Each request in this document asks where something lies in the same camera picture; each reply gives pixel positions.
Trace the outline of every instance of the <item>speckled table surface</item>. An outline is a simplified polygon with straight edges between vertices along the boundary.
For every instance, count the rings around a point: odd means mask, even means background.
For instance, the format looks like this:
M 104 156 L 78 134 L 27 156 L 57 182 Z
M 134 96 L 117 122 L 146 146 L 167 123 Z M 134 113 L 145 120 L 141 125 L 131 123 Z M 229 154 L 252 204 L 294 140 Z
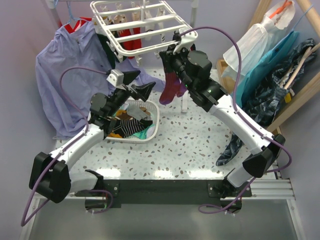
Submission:
M 163 70 L 147 72 L 164 79 Z M 218 81 L 215 70 L 211 77 Z M 243 147 L 228 164 L 216 166 L 230 142 L 230 129 L 190 98 L 188 112 L 181 113 L 181 98 L 164 106 L 159 104 L 160 95 L 153 92 L 149 98 L 160 109 L 160 125 L 154 139 L 144 144 L 102 141 L 83 155 L 70 172 L 90 169 L 107 179 L 223 179 L 249 156 Z M 57 141 L 56 147 L 65 142 Z M 263 178 L 275 179 L 275 175 L 268 173 Z

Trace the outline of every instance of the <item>teal garment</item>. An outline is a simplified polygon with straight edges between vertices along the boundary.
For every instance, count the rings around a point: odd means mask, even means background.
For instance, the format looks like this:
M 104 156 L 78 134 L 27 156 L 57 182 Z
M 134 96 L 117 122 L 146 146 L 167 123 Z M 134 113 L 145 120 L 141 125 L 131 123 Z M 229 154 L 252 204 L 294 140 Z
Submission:
M 295 43 L 299 32 L 291 31 L 273 49 L 268 51 L 257 63 L 257 65 L 245 75 L 244 80 L 236 90 L 236 103 L 242 108 L 248 101 L 262 79 L 286 57 Z
M 152 127 L 154 127 L 154 126 L 155 126 L 155 125 L 152 124 L 152 125 L 148 126 L 145 130 L 136 132 L 136 133 L 133 134 L 132 136 L 135 136 L 135 137 L 137 137 L 138 139 L 141 139 L 141 140 L 147 139 L 147 131 L 148 131 L 148 129 L 149 129 L 149 128 L 152 128 Z

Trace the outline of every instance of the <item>orange clip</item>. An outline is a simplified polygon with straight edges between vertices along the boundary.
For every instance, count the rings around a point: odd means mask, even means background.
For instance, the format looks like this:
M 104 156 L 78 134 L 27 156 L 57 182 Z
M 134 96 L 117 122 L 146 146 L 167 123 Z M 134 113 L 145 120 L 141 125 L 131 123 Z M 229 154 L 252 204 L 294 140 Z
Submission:
M 292 1 L 285 0 L 284 4 L 279 7 L 277 10 L 274 11 L 274 13 L 272 13 L 269 18 L 272 19 L 275 15 L 282 13 L 283 10 L 285 10 L 286 7 L 290 6 L 292 4 Z

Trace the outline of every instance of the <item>white laundry basket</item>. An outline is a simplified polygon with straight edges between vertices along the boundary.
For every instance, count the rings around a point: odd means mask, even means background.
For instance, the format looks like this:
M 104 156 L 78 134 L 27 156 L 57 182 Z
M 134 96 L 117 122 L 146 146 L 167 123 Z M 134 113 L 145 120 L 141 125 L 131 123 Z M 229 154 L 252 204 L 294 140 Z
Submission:
M 105 140 L 107 141 L 113 141 L 113 142 L 121 142 L 121 143 L 131 143 L 131 144 L 144 144 L 149 142 L 151 139 L 153 139 L 158 131 L 159 122 L 160 122 L 160 111 L 157 104 L 153 101 L 147 100 L 146 102 L 142 100 L 134 100 L 132 98 L 129 98 L 126 101 L 129 105 L 137 105 L 138 107 L 144 107 L 147 109 L 147 111 L 151 114 L 151 119 L 153 121 L 153 124 L 155 125 L 154 133 L 147 139 L 139 139 L 136 136 L 129 136 L 126 138 L 117 138 L 117 137 L 106 137 Z

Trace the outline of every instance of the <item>white drying rack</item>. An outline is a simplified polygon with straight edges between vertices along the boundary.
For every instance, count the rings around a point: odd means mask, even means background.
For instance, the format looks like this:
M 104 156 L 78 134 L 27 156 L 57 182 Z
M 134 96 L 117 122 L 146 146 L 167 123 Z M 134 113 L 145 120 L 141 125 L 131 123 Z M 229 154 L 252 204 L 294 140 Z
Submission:
M 137 62 L 140 62 L 139 55 L 146 54 L 150 52 L 158 53 L 159 50 L 166 49 L 169 45 L 172 44 L 178 44 L 177 41 L 167 41 L 162 42 L 159 44 L 155 44 L 152 46 L 146 46 L 139 48 L 137 50 L 126 50 L 122 47 L 121 43 L 126 41 L 132 41 L 137 39 L 143 39 L 146 37 L 152 37 L 156 35 L 162 35 L 166 33 L 174 33 L 175 31 L 179 31 L 181 29 L 187 30 L 190 28 L 193 28 L 195 26 L 196 22 L 196 16 L 197 16 L 197 9 L 199 5 L 199 0 L 191 0 L 191 21 L 190 25 L 187 24 L 170 6 L 166 1 L 155 1 L 150 0 L 151 4 L 146 5 L 146 0 L 140 0 L 140 1 L 129 1 L 129 0 L 107 0 L 107 1 L 92 1 L 90 3 L 90 7 L 93 12 L 93 18 L 97 22 L 102 34 L 106 35 L 108 39 L 110 40 L 110 48 L 116 55 L 116 57 L 122 61 L 123 56 L 126 57 L 136 57 Z M 68 2 L 89 2 L 88 0 L 69 0 Z M 140 6 L 138 7 L 131 7 L 127 9 L 117 9 L 114 11 L 102 11 L 100 12 L 97 8 L 99 5 L 107 5 L 107 4 L 116 4 L 121 2 L 140 2 Z M 46 0 L 47 6 L 50 9 L 50 13 L 57 25 L 58 28 L 62 26 L 61 19 L 59 17 L 59 14 L 57 12 L 57 9 L 55 7 L 55 1 L 54 0 Z M 162 16 L 156 16 L 152 18 L 145 19 L 145 12 L 149 11 L 151 9 L 165 9 L 165 12 L 168 13 L 166 15 Z M 141 11 L 141 20 L 138 21 L 131 21 L 131 22 L 124 22 L 124 23 L 118 23 L 118 24 L 108 24 L 108 21 L 104 20 L 104 17 L 110 17 L 120 14 L 131 14 L 135 12 Z M 171 27 L 164 27 L 163 29 L 153 30 L 149 32 L 143 32 L 140 34 L 134 34 L 130 36 L 124 36 L 124 37 L 115 37 L 112 32 L 114 31 L 121 31 L 125 29 L 133 29 L 133 28 L 143 28 L 148 25 L 156 25 L 159 23 L 164 23 L 168 21 L 175 20 L 177 25 L 171 26 Z M 186 92 L 182 97 L 182 108 L 181 112 L 186 113 L 188 111 L 188 92 Z

